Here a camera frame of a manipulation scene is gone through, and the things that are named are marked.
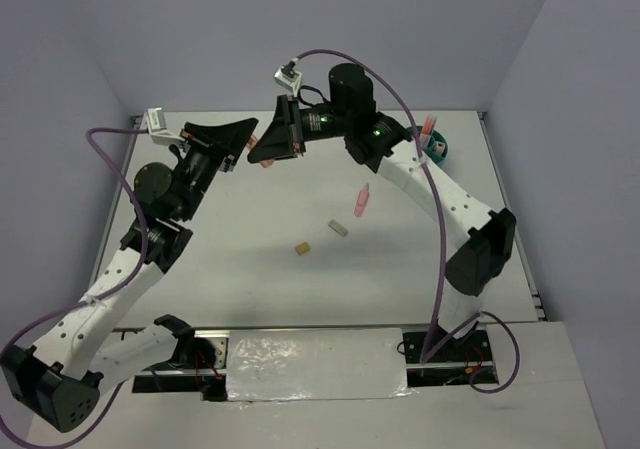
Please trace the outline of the pink mini stapler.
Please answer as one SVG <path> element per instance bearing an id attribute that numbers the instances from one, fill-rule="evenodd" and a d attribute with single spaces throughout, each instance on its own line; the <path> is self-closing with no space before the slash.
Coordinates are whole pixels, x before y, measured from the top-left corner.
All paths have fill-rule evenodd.
<path id="1" fill-rule="evenodd" d="M 436 141 L 433 145 L 433 152 L 439 156 L 442 156 L 447 150 L 447 145 L 444 142 Z"/>

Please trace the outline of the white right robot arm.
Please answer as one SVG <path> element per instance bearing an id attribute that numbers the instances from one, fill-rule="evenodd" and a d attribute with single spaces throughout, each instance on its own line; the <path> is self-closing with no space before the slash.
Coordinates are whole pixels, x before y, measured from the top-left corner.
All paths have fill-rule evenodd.
<path id="1" fill-rule="evenodd" d="M 483 290 L 511 257 L 514 214 L 474 198 L 417 147 L 403 124 L 379 111 L 362 66 L 334 66 L 329 98 L 303 108 L 296 64 L 291 60 L 274 75 L 287 92 L 278 97 L 272 122 L 250 149 L 249 162 L 301 157 L 311 142 L 340 138 L 357 164 L 394 184 L 431 216 L 438 225 L 440 255 L 425 347 L 435 344 L 442 358 L 457 360 L 470 346 L 468 333 L 480 317 Z"/>

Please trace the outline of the orange correction tape dispenser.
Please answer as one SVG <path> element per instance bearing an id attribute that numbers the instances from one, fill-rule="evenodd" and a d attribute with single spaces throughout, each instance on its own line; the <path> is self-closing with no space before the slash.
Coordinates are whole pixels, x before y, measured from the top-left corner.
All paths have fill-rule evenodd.
<path id="1" fill-rule="evenodd" d="M 247 160 L 250 164 L 260 165 L 264 169 L 270 168 L 274 164 L 275 160 L 259 146 L 259 139 L 255 135 L 250 137 L 247 148 Z"/>

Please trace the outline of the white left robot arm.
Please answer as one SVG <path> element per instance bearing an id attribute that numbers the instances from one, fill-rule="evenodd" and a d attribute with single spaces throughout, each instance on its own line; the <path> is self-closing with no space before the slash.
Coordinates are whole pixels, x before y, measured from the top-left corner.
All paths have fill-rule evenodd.
<path id="1" fill-rule="evenodd" d="M 111 262 L 56 325 L 29 347 L 9 343 L 1 368 L 13 397 L 61 433 L 83 424 L 102 393 L 158 363 L 189 365 L 201 338 L 173 315 L 159 316 L 134 336 L 103 344 L 131 307 L 159 283 L 193 236 L 185 222 L 198 210 L 218 173 L 231 171 L 258 125 L 255 118 L 219 126 L 184 124 L 164 135 L 159 123 L 140 126 L 168 146 L 175 166 L 150 162 L 125 184 L 136 218 Z"/>

